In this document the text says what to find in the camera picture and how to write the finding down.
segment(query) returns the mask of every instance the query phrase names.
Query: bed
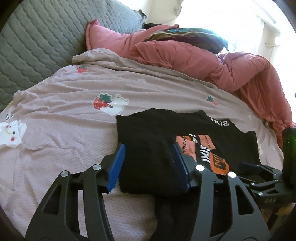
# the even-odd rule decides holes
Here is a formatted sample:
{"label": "bed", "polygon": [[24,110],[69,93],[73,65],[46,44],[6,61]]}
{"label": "bed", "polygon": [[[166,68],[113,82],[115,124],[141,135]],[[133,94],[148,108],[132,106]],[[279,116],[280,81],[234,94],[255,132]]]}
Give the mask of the bed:
{"label": "bed", "polygon": [[[0,205],[22,235],[58,173],[85,171],[114,152],[118,114],[203,109],[243,132],[256,131],[261,163],[282,169],[275,133],[237,97],[108,49],[85,52],[83,33],[93,19],[131,33],[142,28],[145,15],[113,0],[24,0],[0,33],[0,122],[22,126],[16,127],[19,145],[8,140],[0,148]],[[101,95],[112,108],[96,106]],[[149,239],[157,225],[152,196],[122,193],[117,184],[104,201],[115,240]],[[86,235],[81,195],[78,205]]]}

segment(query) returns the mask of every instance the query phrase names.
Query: gray quilted padding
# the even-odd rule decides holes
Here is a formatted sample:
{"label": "gray quilted padding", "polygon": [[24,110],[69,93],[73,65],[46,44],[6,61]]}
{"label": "gray quilted padding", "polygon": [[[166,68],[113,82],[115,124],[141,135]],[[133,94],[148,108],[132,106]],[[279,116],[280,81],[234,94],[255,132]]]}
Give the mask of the gray quilted padding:
{"label": "gray quilted padding", "polygon": [[25,90],[86,51],[85,27],[98,19],[120,33],[142,28],[145,15],[116,0],[24,0],[0,32],[0,112]]}

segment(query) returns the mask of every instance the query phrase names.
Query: multicolored pillow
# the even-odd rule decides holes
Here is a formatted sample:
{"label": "multicolored pillow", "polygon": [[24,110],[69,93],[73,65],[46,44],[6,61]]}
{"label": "multicolored pillow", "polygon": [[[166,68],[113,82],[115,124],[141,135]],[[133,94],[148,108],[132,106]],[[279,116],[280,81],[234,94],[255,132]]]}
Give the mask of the multicolored pillow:
{"label": "multicolored pillow", "polygon": [[228,51],[228,42],[225,39],[213,31],[203,28],[175,28],[157,31],[146,38],[144,42],[150,40],[185,42],[214,54],[219,53],[223,48],[226,48]]}

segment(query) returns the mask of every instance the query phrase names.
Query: white cartoon character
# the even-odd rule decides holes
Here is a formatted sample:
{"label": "white cartoon character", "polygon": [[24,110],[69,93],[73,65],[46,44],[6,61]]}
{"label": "white cartoon character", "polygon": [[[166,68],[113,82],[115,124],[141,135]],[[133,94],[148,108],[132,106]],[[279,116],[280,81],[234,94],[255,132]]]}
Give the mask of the white cartoon character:
{"label": "white cartoon character", "polygon": [[21,120],[15,120],[11,123],[0,123],[0,145],[6,145],[11,148],[18,147],[22,143],[22,138],[27,130],[27,125]]}
{"label": "white cartoon character", "polygon": [[101,110],[106,114],[118,115],[128,103],[129,100],[121,97],[120,94],[116,94],[114,98],[112,98],[112,95],[108,93],[101,93],[95,98],[93,105],[95,109]]}

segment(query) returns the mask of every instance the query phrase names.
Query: pink blanket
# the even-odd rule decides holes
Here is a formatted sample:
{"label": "pink blanket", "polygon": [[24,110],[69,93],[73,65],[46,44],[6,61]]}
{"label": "pink blanket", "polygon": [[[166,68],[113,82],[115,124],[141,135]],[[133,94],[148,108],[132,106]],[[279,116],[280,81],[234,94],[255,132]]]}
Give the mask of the pink blanket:
{"label": "pink blanket", "polygon": [[242,52],[217,56],[183,42],[147,41],[135,44],[125,57],[182,72],[232,93],[270,122],[280,148],[282,130],[293,126],[279,76],[262,56]]}

